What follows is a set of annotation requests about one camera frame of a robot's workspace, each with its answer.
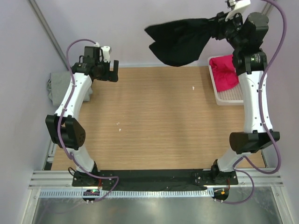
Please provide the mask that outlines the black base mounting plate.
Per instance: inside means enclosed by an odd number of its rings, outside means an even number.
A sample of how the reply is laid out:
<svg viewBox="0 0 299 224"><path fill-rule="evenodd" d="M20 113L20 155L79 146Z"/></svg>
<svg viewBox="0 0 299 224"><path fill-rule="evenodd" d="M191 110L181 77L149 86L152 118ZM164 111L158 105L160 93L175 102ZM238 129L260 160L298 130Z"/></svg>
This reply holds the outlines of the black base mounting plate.
<svg viewBox="0 0 299 224"><path fill-rule="evenodd" d="M195 191L205 190L209 185L238 185L235 171L223 173L203 169L154 169L154 170L101 170L96 175L99 180L76 171L73 187L102 187L110 190L119 177L116 191Z"/></svg>

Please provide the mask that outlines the grey folded t shirt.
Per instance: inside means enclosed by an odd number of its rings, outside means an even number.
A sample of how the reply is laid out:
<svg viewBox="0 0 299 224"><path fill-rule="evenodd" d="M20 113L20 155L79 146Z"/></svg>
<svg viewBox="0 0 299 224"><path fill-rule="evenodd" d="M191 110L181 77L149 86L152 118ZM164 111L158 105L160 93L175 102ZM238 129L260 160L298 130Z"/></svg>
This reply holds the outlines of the grey folded t shirt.
<svg viewBox="0 0 299 224"><path fill-rule="evenodd" d="M50 79L47 81L48 98L52 101L53 106L59 107L65 97L71 81L68 71L52 72Z"/></svg>

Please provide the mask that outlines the right aluminium corner post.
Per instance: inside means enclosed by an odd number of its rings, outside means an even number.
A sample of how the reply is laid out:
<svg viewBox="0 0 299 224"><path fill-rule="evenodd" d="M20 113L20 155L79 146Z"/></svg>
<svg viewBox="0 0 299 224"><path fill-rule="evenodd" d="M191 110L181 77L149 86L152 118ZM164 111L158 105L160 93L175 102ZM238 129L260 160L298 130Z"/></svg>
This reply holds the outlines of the right aluminium corner post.
<svg viewBox="0 0 299 224"><path fill-rule="evenodd" d="M271 13L271 11L273 10L273 8L275 8L275 6L273 5L273 2L277 2L277 0L271 0L271 3L265 1L265 5L264 5L261 13L264 15L269 15Z"/></svg>

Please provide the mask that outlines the left aluminium corner post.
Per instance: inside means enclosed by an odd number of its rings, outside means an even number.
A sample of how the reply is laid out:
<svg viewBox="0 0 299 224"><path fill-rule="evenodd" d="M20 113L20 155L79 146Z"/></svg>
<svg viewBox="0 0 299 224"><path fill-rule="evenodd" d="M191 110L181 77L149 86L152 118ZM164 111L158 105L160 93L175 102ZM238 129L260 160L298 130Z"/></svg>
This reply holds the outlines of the left aluminium corner post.
<svg viewBox="0 0 299 224"><path fill-rule="evenodd" d="M54 33L52 32L46 18L44 17L40 7L38 6L37 2L35 0L27 0L27 3L29 4L30 8L32 9L33 13L35 14L37 20L39 21L40 25L42 26L45 34L47 35L52 47L54 48L55 52L57 53L59 59L67 68L67 60L64 52L62 51Z"/></svg>

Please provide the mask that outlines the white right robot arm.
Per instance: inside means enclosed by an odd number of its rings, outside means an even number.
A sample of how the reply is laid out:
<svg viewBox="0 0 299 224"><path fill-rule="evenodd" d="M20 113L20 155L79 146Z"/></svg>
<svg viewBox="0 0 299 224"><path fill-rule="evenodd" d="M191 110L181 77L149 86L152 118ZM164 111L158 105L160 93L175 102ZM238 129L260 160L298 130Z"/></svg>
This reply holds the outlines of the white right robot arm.
<svg viewBox="0 0 299 224"><path fill-rule="evenodd" d="M232 62L242 89L244 106L244 130L229 136L229 150L215 160L210 171L213 184L223 185L235 178L234 166L244 156L262 150L280 139L280 133L273 130L266 95L264 74L267 56L260 48L268 32L269 19L262 13L250 13L246 20L241 13L232 17L218 13L211 19L216 25L212 35L216 40L226 39L233 47Z"/></svg>

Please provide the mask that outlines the pink t shirt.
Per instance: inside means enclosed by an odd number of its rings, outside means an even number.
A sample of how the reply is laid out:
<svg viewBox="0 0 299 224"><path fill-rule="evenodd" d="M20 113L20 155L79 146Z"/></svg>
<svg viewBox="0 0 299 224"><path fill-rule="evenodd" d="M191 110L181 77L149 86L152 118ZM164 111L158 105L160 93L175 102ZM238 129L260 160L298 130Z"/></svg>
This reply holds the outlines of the pink t shirt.
<svg viewBox="0 0 299 224"><path fill-rule="evenodd" d="M217 92L233 89L239 84L233 65L233 55L212 57L209 60Z"/></svg>

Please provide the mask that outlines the white plastic laundry basket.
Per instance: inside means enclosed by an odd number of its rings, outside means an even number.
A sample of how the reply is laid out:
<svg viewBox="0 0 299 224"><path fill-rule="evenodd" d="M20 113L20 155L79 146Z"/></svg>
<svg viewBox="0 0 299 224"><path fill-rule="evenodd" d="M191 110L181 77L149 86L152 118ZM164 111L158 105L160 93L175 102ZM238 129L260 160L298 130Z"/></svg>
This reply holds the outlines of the white plastic laundry basket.
<svg viewBox="0 0 299 224"><path fill-rule="evenodd" d="M207 60L216 104L219 106L243 105L242 88L241 88L240 84L238 84L234 88L227 90L227 91L218 92L216 90L212 67L209 65L209 61L212 58L216 58L216 57L212 56L212 57L209 57Z"/></svg>

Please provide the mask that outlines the aluminium corner post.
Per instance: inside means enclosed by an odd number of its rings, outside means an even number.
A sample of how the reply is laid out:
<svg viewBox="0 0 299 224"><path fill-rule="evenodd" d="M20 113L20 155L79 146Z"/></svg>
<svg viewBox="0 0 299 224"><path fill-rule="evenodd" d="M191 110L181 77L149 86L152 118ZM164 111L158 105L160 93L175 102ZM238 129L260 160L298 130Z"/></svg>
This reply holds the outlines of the aluminium corner post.
<svg viewBox="0 0 299 224"><path fill-rule="evenodd" d="M271 13L271 11L273 10L273 8L275 8L275 6L273 5L273 2L277 2L277 0L271 0L271 3L265 1L265 5L264 5L261 13L264 15L269 15Z"/></svg>
<svg viewBox="0 0 299 224"><path fill-rule="evenodd" d="M67 68L67 60L64 52L62 51L54 33L52 32L46 18L44 17L40 7L38 6L37 2L35 0L27 0L27 3L29 4L30 8L32 9L33 13L35 14L37 20L39 21L40 25L42 26L45 34L47 35L52 47L54 48L55 52L57 53L59 59Z"/></svg>

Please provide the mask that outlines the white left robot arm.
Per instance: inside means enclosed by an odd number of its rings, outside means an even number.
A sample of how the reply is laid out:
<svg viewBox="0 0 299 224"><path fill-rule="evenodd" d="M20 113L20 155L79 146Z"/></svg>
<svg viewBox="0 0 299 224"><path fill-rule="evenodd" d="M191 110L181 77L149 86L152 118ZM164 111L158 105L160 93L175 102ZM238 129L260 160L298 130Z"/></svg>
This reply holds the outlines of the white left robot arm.
<svg viewBox="0 0 299 224"><path fill-rule="evenodd" d="M71 66L71 79L66 94L56 112L47 115L45 123L53 143L60 146L76 165L75 179L93 187L99 181L95 161L86 147L86 132L78 121L85 95L95 80L117 82L117 60L110 60L111 47L86 46L79 61Z"/></svg>

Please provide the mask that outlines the black t shirt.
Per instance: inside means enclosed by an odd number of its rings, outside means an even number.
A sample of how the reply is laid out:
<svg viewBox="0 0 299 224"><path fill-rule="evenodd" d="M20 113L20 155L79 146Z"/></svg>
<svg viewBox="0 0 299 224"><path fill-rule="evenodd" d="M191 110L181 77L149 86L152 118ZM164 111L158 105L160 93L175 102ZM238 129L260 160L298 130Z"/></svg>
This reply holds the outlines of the black t shirt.
<svg viewBox="0 0 299 224"><path fill-rule="evenodd" d="M144 29L154 42L149 49L163 64L180 67L199 59L217 29L214 18L183 19Z"/></svg>

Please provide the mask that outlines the aluminium frame rail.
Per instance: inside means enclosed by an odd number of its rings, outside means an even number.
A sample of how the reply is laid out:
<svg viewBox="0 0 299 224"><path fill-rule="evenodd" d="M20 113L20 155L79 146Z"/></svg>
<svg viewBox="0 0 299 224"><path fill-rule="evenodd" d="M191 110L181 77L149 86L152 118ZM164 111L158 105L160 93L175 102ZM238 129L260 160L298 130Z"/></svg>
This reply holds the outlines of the aluminium frame rail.
<svg viewBox="0 0 299 224"><path fill-rule="evenodd" d="M31 188L103 187L109 190L116 184L120 191L175 191L228 186L281 186L279 173L266 175L255 169L219 174L212 177L208 169L169 170L102 170L102 180L70 171L35 171L29 182Z"/></svg>

